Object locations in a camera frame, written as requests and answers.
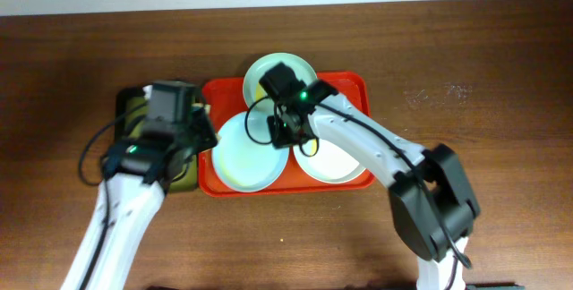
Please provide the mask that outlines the pale green plate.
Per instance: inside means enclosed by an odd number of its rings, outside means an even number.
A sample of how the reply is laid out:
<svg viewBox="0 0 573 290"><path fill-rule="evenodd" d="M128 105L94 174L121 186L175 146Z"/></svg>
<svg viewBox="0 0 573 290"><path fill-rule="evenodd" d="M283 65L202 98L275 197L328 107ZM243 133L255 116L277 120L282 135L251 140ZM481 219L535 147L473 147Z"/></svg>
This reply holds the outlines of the pale green plate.
<svg viewBox="0 0 573 290"><path fill-rule="evenodd" d="M305 82L306 86L318 80L314 69L298 55L289 53L272 53L259 58L248 69L243 83L244 101L248 107L267 96L259 84L260 78L273 66L283 63L295 72L295 76Z"/></svg>

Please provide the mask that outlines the light blue plate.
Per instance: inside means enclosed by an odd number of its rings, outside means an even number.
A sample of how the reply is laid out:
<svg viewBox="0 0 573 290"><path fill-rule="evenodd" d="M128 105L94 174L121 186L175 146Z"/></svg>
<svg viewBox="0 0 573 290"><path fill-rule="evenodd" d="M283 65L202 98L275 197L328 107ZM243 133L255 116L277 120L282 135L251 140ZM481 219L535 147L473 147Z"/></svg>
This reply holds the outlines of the light blue plate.
<svg viewBox="0 0 573 290"><path fill-rule="evenodd" d="M252 140L269 141L267 115L243 111L227 120L218 131L218 145L211 150L211 163L219 180L236 192L258 192L283 173L288 149L275 149Z"/></svg>

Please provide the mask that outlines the white plate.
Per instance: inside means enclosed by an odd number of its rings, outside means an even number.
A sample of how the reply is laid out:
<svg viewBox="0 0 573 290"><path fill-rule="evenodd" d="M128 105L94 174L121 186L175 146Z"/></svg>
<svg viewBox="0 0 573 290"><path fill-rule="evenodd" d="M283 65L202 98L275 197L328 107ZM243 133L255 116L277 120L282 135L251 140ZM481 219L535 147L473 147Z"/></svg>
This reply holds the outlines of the white plate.
<svg viewBox="0 0 573 290"><path fill-rule="evenodd" d="M357 160L329 141L307 141L302 146L294 146L293 152L298 166L323 183L348 183L365 171Z"/></svg>

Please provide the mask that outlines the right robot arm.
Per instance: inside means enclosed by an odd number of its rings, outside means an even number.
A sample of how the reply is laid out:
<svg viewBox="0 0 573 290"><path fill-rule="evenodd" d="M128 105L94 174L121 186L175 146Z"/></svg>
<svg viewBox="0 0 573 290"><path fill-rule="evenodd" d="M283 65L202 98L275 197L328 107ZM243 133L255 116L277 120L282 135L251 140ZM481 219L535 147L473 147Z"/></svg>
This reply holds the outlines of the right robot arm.
<svg viewBox="0 0 573 290"><path fill-rule="evenodd" d="M465 289L464 253L481 213L458 155L385 129L341 93L316 98L308 91L273 98L282 129L329 141L370 171L389 192L394 227L418 260L419 289Z"/></svg>

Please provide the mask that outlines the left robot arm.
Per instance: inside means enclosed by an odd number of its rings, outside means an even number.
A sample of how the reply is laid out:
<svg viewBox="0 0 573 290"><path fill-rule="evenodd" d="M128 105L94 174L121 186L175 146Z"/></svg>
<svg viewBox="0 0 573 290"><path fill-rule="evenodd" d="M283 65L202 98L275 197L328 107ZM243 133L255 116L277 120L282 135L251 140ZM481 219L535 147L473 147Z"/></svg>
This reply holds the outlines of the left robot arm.
<svg viewBox="0 0 573 290"><path fill-rule="evenodd" d="M197 157L217 143L209 107L194 104L179 122L151 118L145 104L99 159L102 179L89 226L64 289L121 289L142 237L169 192L197 184Z"/></svg>

